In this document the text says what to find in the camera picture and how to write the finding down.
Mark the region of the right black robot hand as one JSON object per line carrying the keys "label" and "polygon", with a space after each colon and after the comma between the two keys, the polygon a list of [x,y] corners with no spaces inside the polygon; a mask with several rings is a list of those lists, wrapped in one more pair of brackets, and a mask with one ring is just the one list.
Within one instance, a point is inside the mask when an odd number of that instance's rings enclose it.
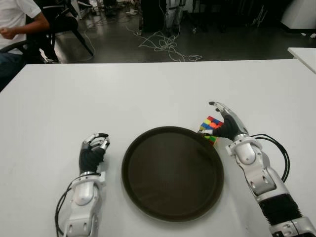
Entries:
{"label": "right black robot hand", "polygon": [[209,105],[214,106],[224,119],[224,123],[219,128],[199,130],[198,134],[228,138],[235,141],[239,136],[249,136],[246,126],[236,115],[236,113],[223,103],[210,101]]}

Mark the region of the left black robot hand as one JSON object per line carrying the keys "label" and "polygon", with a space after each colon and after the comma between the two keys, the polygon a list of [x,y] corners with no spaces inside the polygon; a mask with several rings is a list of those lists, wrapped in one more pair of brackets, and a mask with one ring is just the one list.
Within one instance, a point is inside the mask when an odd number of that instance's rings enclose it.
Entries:
{"label": "left black robot hand", "polygon": [[99,164],[104,161],[110,143],[109,135],[106,133],[94,133],[86,138],[80,149],[79,173],[96,173]]}

